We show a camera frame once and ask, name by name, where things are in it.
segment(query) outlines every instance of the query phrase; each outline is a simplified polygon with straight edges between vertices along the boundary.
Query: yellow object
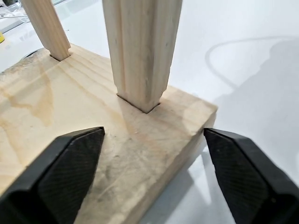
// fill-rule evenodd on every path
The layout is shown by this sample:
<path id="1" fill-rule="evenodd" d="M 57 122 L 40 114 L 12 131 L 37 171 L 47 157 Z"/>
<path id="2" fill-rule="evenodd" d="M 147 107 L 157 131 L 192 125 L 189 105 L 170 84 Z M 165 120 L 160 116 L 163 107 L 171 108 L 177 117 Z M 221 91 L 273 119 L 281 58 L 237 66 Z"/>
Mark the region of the yellow object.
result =
<path id="1" fill-rule="evenodd" d="M 0 43 L 2 43 L 5 40 L 3 34 L 0 32 Z"/>

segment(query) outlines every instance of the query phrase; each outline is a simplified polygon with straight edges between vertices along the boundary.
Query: water stain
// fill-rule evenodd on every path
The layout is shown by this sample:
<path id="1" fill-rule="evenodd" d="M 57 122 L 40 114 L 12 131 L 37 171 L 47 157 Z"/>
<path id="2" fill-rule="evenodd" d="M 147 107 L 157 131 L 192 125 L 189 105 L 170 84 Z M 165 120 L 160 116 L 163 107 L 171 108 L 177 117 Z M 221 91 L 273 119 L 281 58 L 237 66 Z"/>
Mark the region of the water stain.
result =
<path id="1" fill-rule="evenodd" d="M 20 141 L 20 133 L 18 132 L 18 129 L 4 118 L 0 118 L 0 127 L 2 127 L 2 129 L 4 130 L 7 136 L 7 140 L 13 148 L 19 163 L 25 165 L 25 160 L 21 156 L 23 147 Z"/>

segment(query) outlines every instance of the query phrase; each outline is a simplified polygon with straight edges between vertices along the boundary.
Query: cable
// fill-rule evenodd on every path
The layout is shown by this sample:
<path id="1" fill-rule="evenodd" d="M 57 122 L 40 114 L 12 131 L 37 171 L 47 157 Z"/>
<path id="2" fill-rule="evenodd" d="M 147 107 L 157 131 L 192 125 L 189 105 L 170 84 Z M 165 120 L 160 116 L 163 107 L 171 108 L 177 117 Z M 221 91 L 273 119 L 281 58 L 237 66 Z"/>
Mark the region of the cable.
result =
<path id="1" fill-rule="evenodd" d="M 0 16 L 0 19 L 9 19 L 9 18 L 21 18 L 28 17 L 27 15 L 16 15 L 16 16 Z"/>

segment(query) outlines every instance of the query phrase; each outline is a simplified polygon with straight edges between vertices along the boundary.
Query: wood stain mark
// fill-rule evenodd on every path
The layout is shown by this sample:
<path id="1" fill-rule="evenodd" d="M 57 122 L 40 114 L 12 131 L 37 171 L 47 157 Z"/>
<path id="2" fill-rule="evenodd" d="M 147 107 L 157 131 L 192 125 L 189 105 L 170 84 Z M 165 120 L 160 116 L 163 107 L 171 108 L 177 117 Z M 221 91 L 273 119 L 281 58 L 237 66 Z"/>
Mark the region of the wood stain mark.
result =
<path id="1" fill-rule="evenodd" d="M 41 79 L 43 80 L 43 92 L 31 113 L 33 116 L 39 118 L 45 126 L 50 126 L 52 124 L 53 114 L 53 92 L 51 81 L 42 65 L 39 63 L 38 66 Z"/>
<path id="2" fill-rule="evenodd" d="M 19 163 L 25 166 L 26 163 L 22 157 L 22 141 L 20 140 L 20 133 L 18 132 L 17 128 L 15 128 L 9 121 L 3 118 L 0 118 L 0 127 L 2 127 L 2 129 L 6 133 L 7 140 L 10 146 L 13 148 Z"/>
<path id="3" fill-rule="evenodd" d="M 50 79 L 47 77 L 46 72 L 42 68 L 41 64 L 38 64 L 40 77 L 43 80 L 41 86 L 43 87 L 43 93 L 39 98 L 36 105 L 19 103 L 16 97 L 8 93 L 4 88 L 0 87 L 0 92 L 6 97 L 10 105 L 15 108 L 27 109 L 32 116 L 40 119 L 45 126 L 51 125 L 51 117 L 53 111 L 53 94 L 50 85 Z"/>

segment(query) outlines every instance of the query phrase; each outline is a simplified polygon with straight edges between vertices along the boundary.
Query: wooden leg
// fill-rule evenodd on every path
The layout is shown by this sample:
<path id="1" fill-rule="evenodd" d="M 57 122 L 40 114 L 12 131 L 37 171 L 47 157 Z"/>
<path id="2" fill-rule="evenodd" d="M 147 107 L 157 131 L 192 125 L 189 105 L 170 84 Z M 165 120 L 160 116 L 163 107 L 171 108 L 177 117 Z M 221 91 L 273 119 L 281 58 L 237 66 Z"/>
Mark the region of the wooden leg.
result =
<path id="1" fill-rule="evenodd" d="M 22 0 L 22 5 L 43 46 L 52 57 L 62 61 L 70 56 L 70 43 L 51 0 Z"/>
<path id="2" fill-rule="evenodd" d="M 103 0 L 118 95 L 148 113 L 166 90 L 182 0 Z"/>

